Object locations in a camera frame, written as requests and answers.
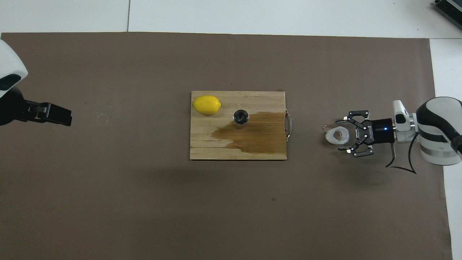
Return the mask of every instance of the lemon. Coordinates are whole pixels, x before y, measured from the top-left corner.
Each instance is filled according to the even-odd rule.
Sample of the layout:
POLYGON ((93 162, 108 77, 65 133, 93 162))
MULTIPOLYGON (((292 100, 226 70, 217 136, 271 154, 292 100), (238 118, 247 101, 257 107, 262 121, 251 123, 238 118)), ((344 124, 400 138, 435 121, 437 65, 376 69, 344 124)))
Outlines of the lemon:
POLYGON ((200 96, 193 102, 193 107, 202 114, 212 115, 218 112, 221 103, 215 96, 200 96))

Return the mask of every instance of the small metal cup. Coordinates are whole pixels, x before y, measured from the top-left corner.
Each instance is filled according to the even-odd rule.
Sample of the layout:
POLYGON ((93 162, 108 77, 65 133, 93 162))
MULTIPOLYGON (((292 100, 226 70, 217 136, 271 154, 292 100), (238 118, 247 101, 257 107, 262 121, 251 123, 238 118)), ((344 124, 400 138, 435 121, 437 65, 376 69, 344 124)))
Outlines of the small metal cup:
POLYGON ((234 112, 232 117, 235 127, 237 129, 242 129, 245 124, 249 121, 249 113, 247 111, 239 109, 238 111, 234 112))

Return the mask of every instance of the wooden cutting board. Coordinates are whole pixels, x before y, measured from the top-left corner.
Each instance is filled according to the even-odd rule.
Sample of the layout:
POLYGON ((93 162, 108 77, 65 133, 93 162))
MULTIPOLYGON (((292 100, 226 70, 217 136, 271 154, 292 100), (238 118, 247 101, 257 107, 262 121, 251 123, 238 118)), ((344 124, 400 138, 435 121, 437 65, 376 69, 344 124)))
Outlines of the wooden cutting board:
POLYGON ((287 159, 285 92, 193 91, 191 104, 203 95, 216 96, 221 107, 213 115, 204 115, 191 105, 190 159, 287 159), (233 121, 239 109, 249 114, 243 127, 233 121))

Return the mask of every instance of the metal handle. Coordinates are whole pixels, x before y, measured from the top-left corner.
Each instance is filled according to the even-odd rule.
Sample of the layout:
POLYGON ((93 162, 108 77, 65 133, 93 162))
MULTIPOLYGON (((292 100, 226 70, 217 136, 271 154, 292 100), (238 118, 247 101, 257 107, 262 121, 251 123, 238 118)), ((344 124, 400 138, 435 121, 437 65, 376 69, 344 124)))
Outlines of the metal handle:
POLYGON ((286 109, 286 115, 285 115, 285 118, 288 118, 289 119, 289 129, 285 129, 286 131, 286 142, 289 141, 289 137, 290 137, 290 134, 292 133, 292 118, 290 117, 289 115, 289 112, 287 112, 287 109, 286 109))

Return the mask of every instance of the white tile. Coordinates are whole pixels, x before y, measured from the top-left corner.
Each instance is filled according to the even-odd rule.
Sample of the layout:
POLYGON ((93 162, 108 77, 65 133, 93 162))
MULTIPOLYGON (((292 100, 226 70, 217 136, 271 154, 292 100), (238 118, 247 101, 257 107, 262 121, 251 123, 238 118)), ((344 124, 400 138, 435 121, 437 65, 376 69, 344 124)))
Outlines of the white tile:
MULTIPOLYGON (((430 49, 436 96, 462 100, 462 39, 431 39, 430 49)), ((462 164, 444 167, 444 186, 452 255, 462 260, 462 164)))
POLYGON ((131 0, 129 31, 462 38, 432 0, 131 0))
POLYGON ((126 31, 129 0, 0 0, 0 32, 126 31))

